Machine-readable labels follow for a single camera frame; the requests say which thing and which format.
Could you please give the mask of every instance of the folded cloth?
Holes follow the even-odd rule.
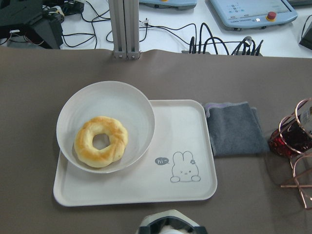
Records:
[[[204,108],[214,156],[269,151],[257,110],[248,102],[207,103]]]

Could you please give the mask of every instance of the tray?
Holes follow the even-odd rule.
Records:
[[[217,178],[203,107],[193,100],[151,100],[155,135],[130,167],[94,174],[59,153],[53,194],[63,206],[205,200]]]

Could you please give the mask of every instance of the golden brown crust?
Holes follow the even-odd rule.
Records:
[[[93,138],[99,134],[109,137],[110,145],[98,150],[93,146]],[[74,148],[80,161],[91,167],[106,167],[123,156],[128,144],[128,132],[117,119],[98,116],[78,131]]]

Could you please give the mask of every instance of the bowl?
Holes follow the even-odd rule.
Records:
[[[123,157],[103,168],[81,162],[74,149],[78,130],[96,116],[115,118],[128,130],[129,141]],[[82,88],[65,103],[56,131],[60,150],[69,162],[88,172],[111,173],[129,167],[145,154],[154,136],[155,116],[149,100],[136,87],[119,81],[102,81]]]

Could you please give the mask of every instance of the cartoon rabbit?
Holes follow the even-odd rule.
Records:
[[[172,177],[170,178],[172,183],[200,181],[198,167],[191,152],[176,152],[173,155],[173,162]]]

